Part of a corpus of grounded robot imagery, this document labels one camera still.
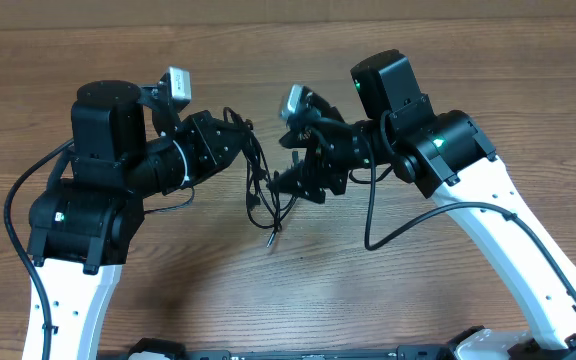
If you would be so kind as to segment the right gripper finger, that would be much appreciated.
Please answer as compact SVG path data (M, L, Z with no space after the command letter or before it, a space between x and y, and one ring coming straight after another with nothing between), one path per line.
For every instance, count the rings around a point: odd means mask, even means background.
M323 204L326 198L319 178L307 169L304 162L299 162L275 177L268 188L273 193L289 194L317 204Z
M314 135L312 126L289 130L279 139L279 144L287 149L308 149L318 144L318 136Z

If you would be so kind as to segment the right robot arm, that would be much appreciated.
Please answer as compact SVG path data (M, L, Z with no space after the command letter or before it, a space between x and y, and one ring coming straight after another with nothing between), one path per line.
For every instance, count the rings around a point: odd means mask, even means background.
M466 113L435 113L408 58L387 50L352 68L366 119L347 123L304 85L279 115L289 149L305 157L271 190L314 203L346 190L355 169L389 165L472 239L518 304L528 327L472 327L443 345L401 345L397 359L576 359L576 266L524 202L495 146Z

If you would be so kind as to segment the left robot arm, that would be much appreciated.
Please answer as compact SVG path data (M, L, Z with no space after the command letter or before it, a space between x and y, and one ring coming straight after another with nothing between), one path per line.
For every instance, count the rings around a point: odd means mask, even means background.
M39 281L26 359L93 359L147 197L191 189L227 168L252 125L226 111L186 118L173 84L119 80L79 88L73 140L59 151L29 212L28 254Z

